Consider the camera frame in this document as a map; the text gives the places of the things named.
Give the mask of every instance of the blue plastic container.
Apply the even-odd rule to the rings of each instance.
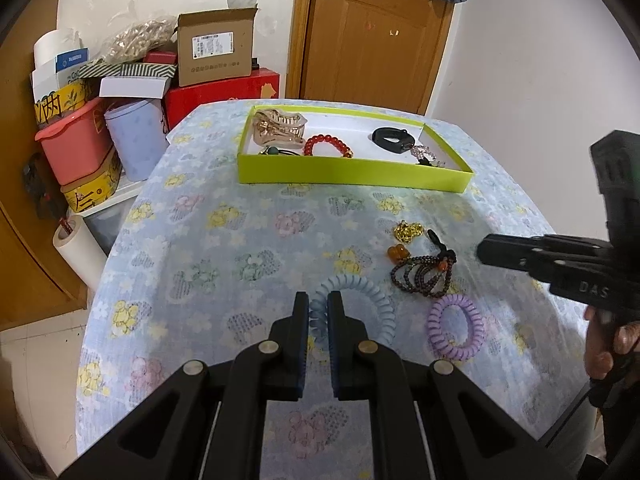
[[[129,101],[107,110],[104,118],[127,178],[149,178],[169,145],[160,99]]]

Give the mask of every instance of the floor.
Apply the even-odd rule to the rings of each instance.
[[[0,387],[13,388],[20,432],[56,475],[77,457],[76,378],[87,310],[0,332]]]

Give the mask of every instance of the toilet paper roll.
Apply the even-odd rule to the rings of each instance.
[[[90,289],[97,290],[107,256],[81,216],[70,216],[68,222],[73,229],[71,234],[59,226],[53,236],[53,246],[80,279]]]
[[[80,37],[72,28],[57,28],[47,32],[33,45],[33,60],[36,68],[40,68],[58,54],[76,48],[80,48]]]

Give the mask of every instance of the blue patterned tablecloth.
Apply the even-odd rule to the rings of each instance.
[[[287,101],[263,101],[290,104]],[[523,273],[475,258],[488,233],[531,236],[551,229],[513,179],[459,127],[426,120],[475,172],[464,194],[307,184],[238,184],[236,150],[246,115],[262,101],[203,105],[170,134],[171,146],[131,209],[111,251],[86,327],[78,374],[76,432],[83,452],[193,358],[232,359],[287,316],[297,290],[313,293],[336,274],[373,280],[396,313],[392,347],[428,364],[431,305],[390,282],[386,249],[401,220],[433,228],[458,255],[452,291],[484,319],[479,354],[456,363],[534,437],[586,381],[582,306],[550,296]],[[357,105],[303,102],[423,120]],[[436,254],[426,237],[413,254]],[[369,299],[343,292],[348,315],[369,334],[380,320]],[[459,310],[444,329],[466,339]],[[372,478],[366,403],[332,397],[328,355],[309,341],[305,394],[270,402],[262,478]]]

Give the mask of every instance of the orange bead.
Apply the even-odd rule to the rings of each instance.
[[[391,261],[396,265],[411,256],[411,253],[402,244],[389,247],[386,250],[386,254],[389,256],[389,259],[391,259]]]

